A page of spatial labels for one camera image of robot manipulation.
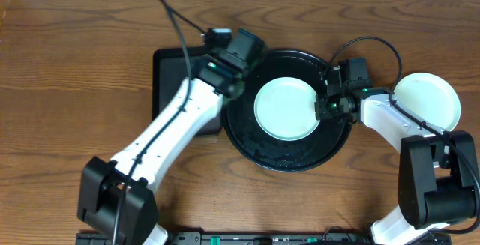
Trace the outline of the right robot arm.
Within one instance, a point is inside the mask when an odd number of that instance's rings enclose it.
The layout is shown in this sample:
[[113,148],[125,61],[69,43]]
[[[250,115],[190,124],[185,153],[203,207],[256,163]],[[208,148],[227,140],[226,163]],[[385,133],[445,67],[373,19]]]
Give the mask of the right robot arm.
[[462,235],[479,227],[479,168],[473,138],[445,131],[374,87],[363,58],[328,66],[316,97],[316,119],[360,123],[400,154],[398,206],[370,226],[375,244],[415,244],[427,237]]

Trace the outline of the light green plate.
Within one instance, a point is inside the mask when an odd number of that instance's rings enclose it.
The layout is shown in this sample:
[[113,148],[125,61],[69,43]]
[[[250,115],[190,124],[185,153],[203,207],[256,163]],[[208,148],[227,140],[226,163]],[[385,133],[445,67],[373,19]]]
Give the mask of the light green plate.
[[303,80],[273,79],[256,94],[254,116],[263,131],[275,139],[287,142],[303,139],[320,124],[314,105],[316,95]]
[[396,98],[432,125],[451,131],[461,116],[461,102],[453,87],[431,73],[412,73],[394,89]]

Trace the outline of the light green front plate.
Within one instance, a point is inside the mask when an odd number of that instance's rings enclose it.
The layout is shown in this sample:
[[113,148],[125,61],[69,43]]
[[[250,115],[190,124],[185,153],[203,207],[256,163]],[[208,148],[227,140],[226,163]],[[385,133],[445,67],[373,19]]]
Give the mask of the light green front plate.
[[316,95],[303,80],[273,79],[256,94],[254,116],[263,131],[275,139],[287,142],[303,139],[320,124],[314,105]]

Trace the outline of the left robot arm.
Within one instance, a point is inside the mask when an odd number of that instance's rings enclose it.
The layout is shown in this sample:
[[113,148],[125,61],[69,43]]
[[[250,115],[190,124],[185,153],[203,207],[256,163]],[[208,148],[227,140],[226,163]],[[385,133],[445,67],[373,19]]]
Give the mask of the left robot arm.
[[168,168],[197,132],[238,98],[247,75],[266,52],[243,28],[211,30],[210,50],[193,61],[160,114],[109,161],[93,157],[82,170],[77,216],[112,244],[164,244],[155,193]]

